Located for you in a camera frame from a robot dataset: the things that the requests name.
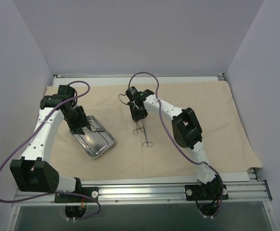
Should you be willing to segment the steel instrument tray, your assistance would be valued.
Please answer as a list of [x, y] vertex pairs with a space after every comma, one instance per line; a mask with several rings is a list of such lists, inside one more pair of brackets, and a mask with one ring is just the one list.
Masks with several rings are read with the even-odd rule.
[[84, 134], [73, 134], [71, 130], [69, 133], [91, 159], [97, 159], [115, 145], [115, 138], [93, 115], [87, 115], [87, 119], [91, 128], [103, 128], [105, 131], [89, 132], [83, 128]]

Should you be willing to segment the steel surgical scissors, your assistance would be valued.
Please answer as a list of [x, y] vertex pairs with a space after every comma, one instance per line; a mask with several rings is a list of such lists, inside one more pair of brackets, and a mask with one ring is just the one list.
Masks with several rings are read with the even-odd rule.
[[145, 129], [144, 125], [143, 125], [143, 133], [144, 133], [145, 141], [142, 143], [142, 146], [144, 148], [152, 147], [153, 146], [153, 142], [148, 140], [147, 132], [146, 132], [146, 129]]

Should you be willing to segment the beige surgical wrap cloth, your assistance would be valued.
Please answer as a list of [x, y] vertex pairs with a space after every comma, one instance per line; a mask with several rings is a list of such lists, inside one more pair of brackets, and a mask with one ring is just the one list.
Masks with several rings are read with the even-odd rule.
[[[143, 84], [138, 90], [157, 91], [158, 96], [180, 108], [192, 108], [202, 128], [204, 150], [210, 164], [221, 174], [222, 151], [218, 142], [218, 122], [222, 110], [224, 87], [220, 81]], [[77, 85], [81, 95], [79, 105], [85, 113], [95, 116], [115, 138], [115, 145], [97, 159], [91, 159], [69, 133], [66, 122], [56, 134], [50, 165], [61, 175], [81, 180], [125, 180], [157, 177], [188, 176], [196, 174], [194, 164], [175, 148], [160, 117], [149, 113], [144, 120], [148, 140], [152, 147], [144, 148], [144, 134], [133, 134], [135, 123], [130, 109], [124, 104], [127, 87]]]

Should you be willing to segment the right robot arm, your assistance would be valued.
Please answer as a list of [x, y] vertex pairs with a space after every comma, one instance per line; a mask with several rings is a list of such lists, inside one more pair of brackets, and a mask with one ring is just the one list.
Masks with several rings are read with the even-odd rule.
[[196, 166], [200, 194], [212, 198], [223, 182], [210, 165], [202, 139], [202, 128], [193, 109], [176, 107], [157, 97], [151, 90], [138, 91], [130, 87], [125, 92], [133, 121], [147, 117], [149, 112], [159, 115], [161, 124], [178, 151]]

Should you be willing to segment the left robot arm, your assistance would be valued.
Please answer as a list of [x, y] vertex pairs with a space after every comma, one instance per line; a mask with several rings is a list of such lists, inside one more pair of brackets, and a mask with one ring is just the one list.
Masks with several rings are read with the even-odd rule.
[[77, 104], [79, 95], [68, 85], [60, 85], [54, 95], [46, 95], [40, 102], [39, 117], [27, 148], [18, 160], [12, 160], [10, 170], [22, 192], [66, 192], [66, 197], [77, 202], [83, 190], [78, 178], [59, 174], [49, 163], [52, 146], [63, 121], [72, 134], [83, 135], [91, 124], [82, 106]]

